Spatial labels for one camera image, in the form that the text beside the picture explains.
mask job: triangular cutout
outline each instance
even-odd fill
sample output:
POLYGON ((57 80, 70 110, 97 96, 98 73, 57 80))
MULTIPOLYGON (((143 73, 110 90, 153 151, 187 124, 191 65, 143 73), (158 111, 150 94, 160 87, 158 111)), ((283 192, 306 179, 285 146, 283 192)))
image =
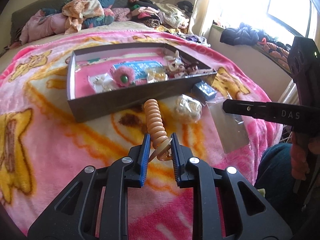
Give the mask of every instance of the triangular cutout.
POLYGON ((245 209, 249 216, 253 216, 265 211, 266 207, 257 196, 247 187, 247 185, 240 181, 238 187, 244 201, 245 209))
POLYGON ((66 215, 73 215, 76 204, 78 202, 78 198, 81 192, 83 183, 79 182, 77 183, 65 196, 65 198, 59 203, 56 210, 60 211, 62 213, 65 213, 66 215))

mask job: person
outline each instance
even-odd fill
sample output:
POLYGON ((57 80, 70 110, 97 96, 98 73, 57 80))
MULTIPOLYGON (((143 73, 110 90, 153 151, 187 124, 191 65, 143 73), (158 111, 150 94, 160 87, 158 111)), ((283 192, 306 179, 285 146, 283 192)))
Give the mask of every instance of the person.
MULTIPOLYGON (((295 201, 293 187, 296 179, 306 180, 309 173, 306 153, 297 144, 293 132, 292 143, 279 143, 268 148, 262 155, 255 188, 264 188, 265 198, 295 232, 304 222, 301 205, 295 201)), ((320 137, 310 139, 308 148, 320 154, 320 137)))

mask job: blue package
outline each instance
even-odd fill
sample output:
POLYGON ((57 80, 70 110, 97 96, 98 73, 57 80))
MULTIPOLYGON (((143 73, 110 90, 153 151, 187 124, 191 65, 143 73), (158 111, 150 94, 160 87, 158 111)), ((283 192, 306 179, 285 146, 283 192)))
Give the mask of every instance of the blue package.
POLYGON ((147 73, 145 72, 145 69, 147 68, 162 67, 162 65, 155 60, 132 61, 132 62, 114 64, 113 66, 115 67, 115 69, 119 68, 120 66, 133 68, 136 74, 136 79, 147 78, 147 73))
POLYGON ((195 84, 192 88, 192 92, 204 101, 215 98, 217 94, 216 90, 204 81, 195 84))

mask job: silver bolt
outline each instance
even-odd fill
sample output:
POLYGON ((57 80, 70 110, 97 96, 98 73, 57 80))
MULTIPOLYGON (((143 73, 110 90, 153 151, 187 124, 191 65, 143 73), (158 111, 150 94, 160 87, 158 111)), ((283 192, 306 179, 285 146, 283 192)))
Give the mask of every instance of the silver bolt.
POLYGON ((192 158, 189 159, 189 161, 190 161, 191 163, 193 163, 193 164, 197 164, 197 163, 200 162, 200 160, 199 160, 197 157, 192 157, 192 158))
POLYGON ((130 163, 130 162, 132 162, 132 159, 130 157, 123 157, 122 162, 123 163, 130 163))
POLYGON ((92 167, 92 166, 88 166, 88 167, 85 167, 84 168, 84 172, 85 173, 91 173, 91 172, 93 172, 94 171, 94 167, 92 167))
POLYGON ((237 169, 235 167, 230 166, 227 168, 227 172, 230 174, 236 174, 237 169))

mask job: window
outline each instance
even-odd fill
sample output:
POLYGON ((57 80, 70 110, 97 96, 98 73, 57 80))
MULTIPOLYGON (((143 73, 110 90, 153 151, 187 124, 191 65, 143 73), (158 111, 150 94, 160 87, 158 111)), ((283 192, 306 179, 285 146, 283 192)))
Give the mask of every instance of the window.
POLYGON ((212 0, 216 21, 239 27, 241 22, 263 29, 292 45, 295 35, 313 38, 316 10, 310 0, 212 0))

